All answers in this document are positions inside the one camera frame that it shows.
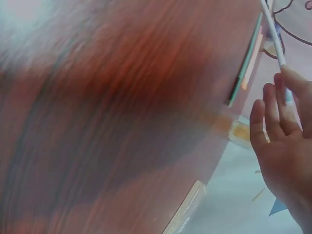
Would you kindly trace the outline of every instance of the wooden table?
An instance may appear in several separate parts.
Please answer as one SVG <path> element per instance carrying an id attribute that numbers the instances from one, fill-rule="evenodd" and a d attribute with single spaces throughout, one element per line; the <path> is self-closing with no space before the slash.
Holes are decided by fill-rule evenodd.
<path id="1" fill-rule="evenodd" d="M 161 233 L 223 152 L 258 2 L 0 0 L 0 233 Z"/>

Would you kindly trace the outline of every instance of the white pen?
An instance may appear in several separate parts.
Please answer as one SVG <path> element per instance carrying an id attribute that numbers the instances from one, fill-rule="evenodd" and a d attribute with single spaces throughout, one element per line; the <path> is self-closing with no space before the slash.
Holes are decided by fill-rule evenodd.
<path id="1" fill-rule="evenodd" d="M 282 45 L 281 45 L 281 42 L 279 40 L 277 31 L 275 28 L 275 24 L 274 24 L 273 19 L 271 17 L 268 5 L 265 2 L 265 0 L 261 0 L 261 3 L 262 3 L 263 10 L 264 10 L 264 15 L 266 16 L 268 23 L 269 23 L 269 29 L 270 29 L 271 36 L 273 38 L 273 43 L 274 43 L 274 47 L 275 47 L 276 54 L 277 54 L 278 64 L 279 64 L 279 67 L 281 68 L 282 65 L 286 65 Z M 286 89 L 285 100 L 286 100 L 287 105 L 293 104 L 293 94 L 289 89 Z"/>

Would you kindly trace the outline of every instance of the hand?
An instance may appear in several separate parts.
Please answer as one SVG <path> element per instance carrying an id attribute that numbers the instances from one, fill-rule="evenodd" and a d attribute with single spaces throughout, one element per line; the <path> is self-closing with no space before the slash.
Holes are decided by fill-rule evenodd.
<path id="1" fill-rule="evenodd" d="M 264 86 L 263 100 L 253 104 L 251 143 L 268 188 L 287 205 L 303 232 L 312 233 L 312 82 L 286 66 L 274 82 Z M 285 87 L 294 95 L 303 130 L 294 107 L 286 105 Z M 270 142 L 263 133 L 263 117 Z"/>

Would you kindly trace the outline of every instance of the brown wooden surface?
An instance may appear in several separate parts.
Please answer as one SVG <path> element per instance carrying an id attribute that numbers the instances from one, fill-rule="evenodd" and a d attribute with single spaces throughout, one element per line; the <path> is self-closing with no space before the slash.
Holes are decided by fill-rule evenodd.
<path id="1" fill-rule="evenodd" d="M 0 233 L 161 233 L 222 154 L 258 2 L 0 0 Z"/>

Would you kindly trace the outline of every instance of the green paper strip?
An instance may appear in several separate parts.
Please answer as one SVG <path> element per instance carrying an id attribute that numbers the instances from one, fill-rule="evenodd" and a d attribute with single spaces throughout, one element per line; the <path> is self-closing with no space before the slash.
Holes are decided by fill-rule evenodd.
<path id="1" fill-rule="evenodd" d="M 245 74 L 246 74 L 246 71 L 247 71 L 250 59 L 252 58 L 253 51 L 254 51 L 254 45 L 255 45 L 255 42 L 257 41 L 258 34 L 259 34 L 259 29 L 260 29 L 261 22 L 262 22 L 262 16 L 263 16 L 263 13 L 261 12 L 260 16 L 258 18 L 256 27 L 255 27 L 255 30 L 254 30 L 254 33 L 253 33 L 253 37 L 252 37 L 250 46 L 249 46 L 247 54 L 245 56 L 245 60 L 243 62 L 242 68 L 240 69 L 240 72 L 239 72 L 238 77 L 236 79 L 233 91 L 232 91 L 231 96 L 230 96 L 230 100 L 228 102 L 228 106 L 230 106 L 230 107 L 234 103 L 234 100 L 235 100 L 235 98 L 237 96 L 239 87 L 240 87 L 240 85 L 241 85 L 241 83 L 243 81 L 243 78 L 244 78 Z"/>

